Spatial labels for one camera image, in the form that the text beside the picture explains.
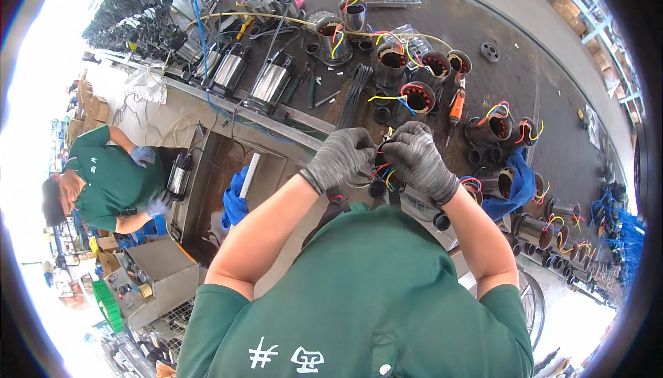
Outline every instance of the green polo shirt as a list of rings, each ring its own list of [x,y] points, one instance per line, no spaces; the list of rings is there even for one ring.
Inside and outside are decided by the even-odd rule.
[[[108,145],[109,140],[107,125],[81,134],[71,145],[64,169],[76,171],[87,183],[74,203],[83,221],[115,231],[118,213],[146,206],[152,194],[164,188],[165,181],[158,155],[154,164],[144,168],[123,148]]]
[[[336,217],[252,302],[199,287],[177,377],[518,378],[533,363],[518,289],[477,301],[423,226],[381,206]]]

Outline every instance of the metal shelf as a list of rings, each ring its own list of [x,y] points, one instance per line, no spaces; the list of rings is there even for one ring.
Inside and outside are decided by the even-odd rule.
[[[642,97],[641,97],[641,92],[639,89],[639,86],[637,84],[637,78],[635,71],[633,67],[631,66],[630,63],[630,58],[628,57],[628,54],[626,51],[623,51],[626,63],[628,66],[631,68],[631,75],[634,77],[636,84],[633,85],[631,82],[628,80],[626,73],[624,71],[624,68],[622,67],[621,63],[619,62],[619,59],[617,57],[616,51],[613,50],[613,44],[617,44],[617,51],[620,51],[620,43],[618,43],[618,40],[611,40],[611,38],[608,36],[608,34],[605,32],[606,27],[609,28],[611,31],[611,25],[613,21],[613,16],[610,13],[604,13],[603,10],[601,9],[601,5],[599,5],[600,0],[590,0],[592,1],[592,4],[588,7],[583,0],[571,0],[573,3],[580,9],[580,13],[583,15],[583,17],[587,20],[589,25],[592,27],[592,31],[589,32],[583,39],[582,43],[585,44],[595,36],[599,36],[605,46],[608,48],[608,51],[610,52],[610,56],[615,62],[615,65],[619,71],[619,74],[621,75],[620,78],[620,83],[624,84],[626,86],[626,91],[628,92],[626,94],[626,97],[623,97],[622,99],[619,99],[620,104],[626,104],[628,105],[629,102],[633,102],[633,105],[635,107],[635,113],[636,116],[638,117],[638,120],[642,123],[642,116],[644,115],[644,105],[642,103]],[[631,114],[628,114],[628,119],[631,121],[631,123],[634,125],[633,120],[631,118]]]

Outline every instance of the green plastic crate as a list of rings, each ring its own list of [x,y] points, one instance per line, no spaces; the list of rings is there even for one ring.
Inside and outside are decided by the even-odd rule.
[[[92,282],[92,290],[94,291],[95,299],[97,299],[99,310],[102,311],[102,315],[104,315],[108,324],[111,325],[113,332],[122,332],[124,330],[122,313],[115,301],[115,297],[113,297],[111,289],[108,288],[108,285],[103,280],[97,280]]]

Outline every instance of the concrete floor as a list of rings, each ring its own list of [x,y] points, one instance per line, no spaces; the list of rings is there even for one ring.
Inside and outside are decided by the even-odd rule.
[[[483,1],[503,12],[515,24],[531,32],[554,56],[565,64],[591,97],[595,110],[602,118],[613,140],[618,157],[625,169],[627,181],[633,186],[633,148],[628,119],[618,102],[608,98],[601,72],[574,31],[544,0]],[[122,106],[124,94],[130,92],[130,89],[125,89],[123,86],[126,77],[125,72],[112,69],[106,63],[101,66],[89,66],[88,78],[94,85],[95,93],[105,97],[111,105],[108,123],[113,122],[114,113]],[[222,116],[216,115],[206,102],[175,89],[168,90],[168,100],[165,105],[154,103],[145,105],[145,102],[142,101],[135,102],[131,96],[128,98],[127,104],[135,113],[125,109],[122,117],[120,115],[115,117],[115,122],[132,141],[139,144],[169,147],[187,146],[192,137],[192,130],[189,125],[194,125],[197,121],[201,121],[203,125],[210,127],[217,133],[229,135],[230,126],[226,126],[226,120]],[[273,141],[260,132],[245,126],[236,126],[234,134],[240,140],[244,139],[262,144],[288,157],[286,167],[289,167],[292,172],[282,173],[283,177],[278,183],[279,186],[285,182],[286,176],[292,175],[297,167],[306,164],[311,158],[310,152],[294,144]],[[347,186],[344,187],[344,190],[351,201],[370,203],[370,198],[368,198],[365,190],[355,190]],[[295,228],[274,266],[256,286],[257,296],[261,296],[268,291],[291,266],[295,256],[299,253],[304,237],[317,225],[325,208],[326,199],[320,198]],[[422,224],[427,229],[432,230],[430,222],[422,222]],[[453,230],[447,233],[434,234],[446,248],[449,248],[455,237]],[[462,255],[456,257],[454,262],[459,276],[468,271]],[[541,350],[537,351],[535,361],[541,360],[547,354],[544,351],[551,347],[549,343],[543,341],[540,345]],[[577,365],[580,361],[582,360],[575,359],[574,364]]]

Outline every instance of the black hair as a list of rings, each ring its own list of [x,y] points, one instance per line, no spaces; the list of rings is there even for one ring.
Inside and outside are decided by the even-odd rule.
[[[53,178],[49,178],[42,183],[42,194],[44,201],[42,202],[42,212],[46,220],[46,225],[49,227],[57,227],[62,224],[66,219],[64,217],[64,210],[60,203],[60,186]]]

